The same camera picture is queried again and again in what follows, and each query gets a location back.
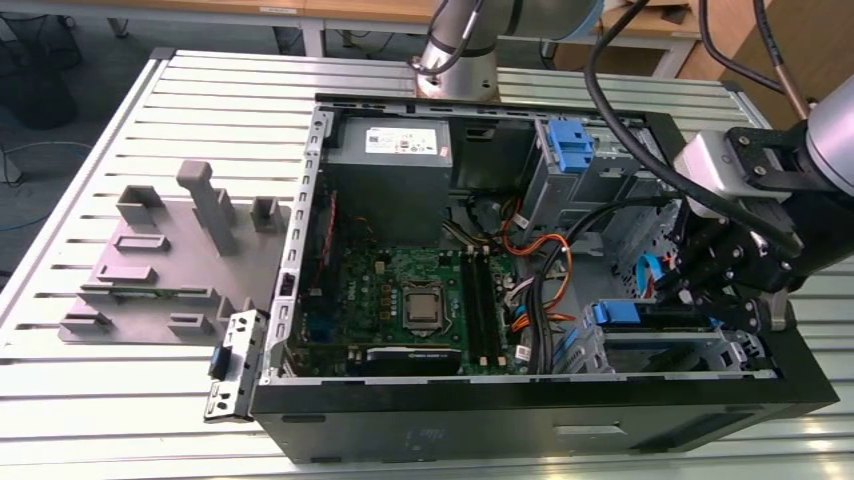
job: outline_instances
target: metal bracket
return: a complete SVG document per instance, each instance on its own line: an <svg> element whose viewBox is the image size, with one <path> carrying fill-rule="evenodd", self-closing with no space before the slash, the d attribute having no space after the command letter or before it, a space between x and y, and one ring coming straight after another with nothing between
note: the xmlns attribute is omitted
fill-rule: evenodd
<svg viewBox="0 0 854 480"><path fill-rule="evenodd" d="M269 315L248 310L231 315L223 343L213 351L208 375L213 378L205 423L251 422L249 405L263 356Z"/></svg>

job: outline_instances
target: blue plastic tab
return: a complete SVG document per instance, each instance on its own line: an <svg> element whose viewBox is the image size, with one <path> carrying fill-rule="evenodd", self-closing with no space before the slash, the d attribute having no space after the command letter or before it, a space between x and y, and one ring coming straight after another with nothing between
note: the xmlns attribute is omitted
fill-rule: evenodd
<svg viewBox="0 0 854 480"><path fill-rule="evenodd" d="M640 258L638 258L638 263L635 264L635 284L638 286L638 295L643 295L643 293L646 292L647 268L650 269L650 274L652 275L652 281L658 281L658 279L664 276L662 264L658 261L658 257L655 257L655 255L644 253L643 255L640 255Z"/></svg>
<svg viewBox="0 0 854 480"><path fill-rule="evenodd" d="M634 302L608 300L607 302L599 302L599 305L602 305L607 311L608 323L620 325L640 323L638 308Z"/></svg>
<svg viewBox="0 0 854 480"><path fill-rule="evenodd" d="M594 139L576 120L549 120L548 137L563 173L582 173L592 162Z"/></svg>
<svg viewBox="0 0 854 480"><path fill-rule="evenodd" d="M608 312L600 303L594 303L592 305L592 318L596 321L596 325L602 325L610 321Z"/></svg>

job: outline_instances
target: aluminum table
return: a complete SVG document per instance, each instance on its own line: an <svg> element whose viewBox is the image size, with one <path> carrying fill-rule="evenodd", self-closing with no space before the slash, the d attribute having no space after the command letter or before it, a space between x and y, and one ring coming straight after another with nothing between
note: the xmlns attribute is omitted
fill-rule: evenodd
<svg viewBox="0 0 854 480"><path fill-rule="evenodd" d="M578 74L501 69L507 102L590 107ZM211 348L65 345L57 324L118 221L128 184L185 196L204 159L235 201L296 189L316 92L411 96L400 63L156 51L0 294L0 478L854 478L854 262L794 295L800 332L842 401L679 455L293 465L257 424L205 425ZM718 83L603 76L618 109L699 129L764 126Z"/></svg>

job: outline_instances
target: wooden table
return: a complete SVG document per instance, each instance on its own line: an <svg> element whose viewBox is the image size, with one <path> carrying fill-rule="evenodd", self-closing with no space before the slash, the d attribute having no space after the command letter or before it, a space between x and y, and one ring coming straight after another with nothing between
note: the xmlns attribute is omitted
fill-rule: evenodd
<svg viewBox="0 0 854 480"><path fill-rule="evenodd" d="M424 33L435 5L435 0L305 0L304 15L320 22L303 29L305 41L319 42L324 29ZM606 29L616 23L627 9L628 7L622 7L606 12L602 17ZM640 12L611 44L664 50L652 76L674 78L699 38L699 26L691 13L686 15L682 24L662 19L660 13L658 8ZM536 38L512 38L539 41ZM574 38L567 43L592 44L596 39L595 35L588 35ZM544 53L553 48L549 43L545 42L543 46Z"/></svg>
<svg viewBox="0 0 854 480"><path fill-rule="evenodd" d="M296 27L303 30L305 55L312 57L324 56L325 30L423 34L433 9L435 0L0 0L0 11L9 12ZM606 28L623 11L620 8L604 14ZM120 34L118 22L113 20L110 25ZM696 18L691 14L682 25L675 25L652 10L640 13L612 45L664 50L652 76L672 78L696 38ZM595 40L596 36L588 35L568 42L592 44Z"/></svg>

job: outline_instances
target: robotic arm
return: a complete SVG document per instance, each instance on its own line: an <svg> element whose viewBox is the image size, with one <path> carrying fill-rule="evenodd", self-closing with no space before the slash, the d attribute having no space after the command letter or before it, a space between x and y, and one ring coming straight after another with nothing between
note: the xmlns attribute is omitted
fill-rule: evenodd
<svg viewBox="0 0 854 480"><path fill-rule="evenodd" d="M674 165L664 165L619 124L595 76L598 53L646 3L636 2L598 42L584 78L615 135L684 199L670 234L678 252L655 282L656 301L664 307L692 305L747 332L784 330L794 325L787 293L818 270L854 254L854 78L808 112L774 43L762 1L754 1L756 23L779 83L716 52L706 25L707 2L700 0L703 41L712 57L784 93L803 120L788 131L700 132ZM441 1L424 54L409 62L419 94L493 99L497 36L586 34L602 11L602 0Z"/></svg>
<svg viewBox="0 0 854 480"><path fill-rule="evenodd" d="M497 36L561 39L587 34L603 0L441 0L424 53L409 66L419 94L491 100L497 92Z"/></svg>

